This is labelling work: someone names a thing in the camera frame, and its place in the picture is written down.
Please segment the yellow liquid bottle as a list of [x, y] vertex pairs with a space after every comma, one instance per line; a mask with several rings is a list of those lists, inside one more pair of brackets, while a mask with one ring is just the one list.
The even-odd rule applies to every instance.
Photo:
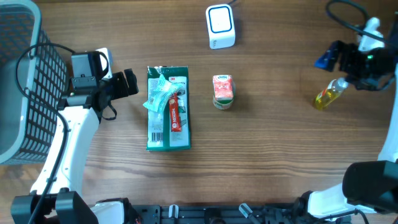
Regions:
[[323, 110], [332, 101], [337, 99], [348, 86], [349, 83], [344, 78], [332, 80], [329, 85], [315, 97], [314, 107], [318, 110]]

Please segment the red coffee stick sachet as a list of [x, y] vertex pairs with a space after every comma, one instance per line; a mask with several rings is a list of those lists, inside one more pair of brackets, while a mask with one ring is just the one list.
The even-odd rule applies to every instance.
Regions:
[[180, 124], [180, 116], [178, 112], [178, 97], [176, 93], [172, 94], [172, 96], [169, 98], [169, 113], [171, 120], [171, 131], [181, 132], [182, 126]]

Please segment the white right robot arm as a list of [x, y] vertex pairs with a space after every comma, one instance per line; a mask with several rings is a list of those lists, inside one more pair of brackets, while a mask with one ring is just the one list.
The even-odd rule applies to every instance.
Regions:
[[[346, 77], [334, 79], [314, 99], [325, 108], [349, 85], [357, 90], [381, 91], [397, 82], [397, 47], [378, 31], [380, 20], [366, 17], [357, 44], [336, 41], [316, 62], [317, 68], [333, 71], [339, 63]], [[297, 200], [298, 216], [315, 222], [333, 222], [355, 213], [397, 212], [397, 105], [393, 106], [389, 129], [376, 161], [351, 164], [342, 183], [329, 189], [308, 192]]]

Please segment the red tissue pack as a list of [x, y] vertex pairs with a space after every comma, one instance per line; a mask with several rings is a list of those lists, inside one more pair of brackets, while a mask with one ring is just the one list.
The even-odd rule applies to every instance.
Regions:
[[214, 97], [216, 101], [232, 100], [233, 79], [231, 75], [215, 75], [213, 77]]

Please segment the teal white small packet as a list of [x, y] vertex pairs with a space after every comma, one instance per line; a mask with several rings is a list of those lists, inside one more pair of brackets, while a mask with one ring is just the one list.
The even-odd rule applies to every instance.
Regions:
[[162, 113], [169, 98], [183, 88], [181, 83], [172, 83], [163, 75], [148, 79], [148, 97], [143, 104], [145, 108], [156, 113]]

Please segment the small green white jar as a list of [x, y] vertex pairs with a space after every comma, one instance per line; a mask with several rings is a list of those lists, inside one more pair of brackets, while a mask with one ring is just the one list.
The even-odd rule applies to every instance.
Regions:
[[[235, 97], [235, 92], [236, 92], [236, 85], [233, 82], [233, 93], [234, 93], [234, 97]], [[214, 94], [213, 94], [213, 104], [216, 108], [218, 108], [219, 110], [227, 110], [229, 109], [234, 101], [234, 97], [232, 100], [223, 100], [223, 101], [216, 101]]]

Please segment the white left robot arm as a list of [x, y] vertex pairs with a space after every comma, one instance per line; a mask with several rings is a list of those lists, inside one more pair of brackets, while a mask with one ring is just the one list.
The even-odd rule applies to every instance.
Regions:
[[83, 170], [91, 140], [111, 100], [138, 92], [132, 70], [112, 73], [107, 48], [72, 55], [73, 90], [57, 105], [57, 128], [44, 167], [26, 196], [11, 206], [15, 223], [137, 223], [127, 198], [89, 207], [81, 198]]

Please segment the green 3M glove package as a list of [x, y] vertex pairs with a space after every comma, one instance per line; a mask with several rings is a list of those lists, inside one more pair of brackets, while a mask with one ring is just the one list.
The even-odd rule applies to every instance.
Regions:
[[169, 102], [162, 113], [147, 110], [147, 147], [148, 151], [178, 151], [190, 149], [190, 108], [189, 108], [189, 77], [187, 67], [148, 67], [148, 79], [163, 75], [172, 83], [181, 83], [183, 88], [176, 92], [178, 97], [178, 112], [181, 132], [171, 131]]

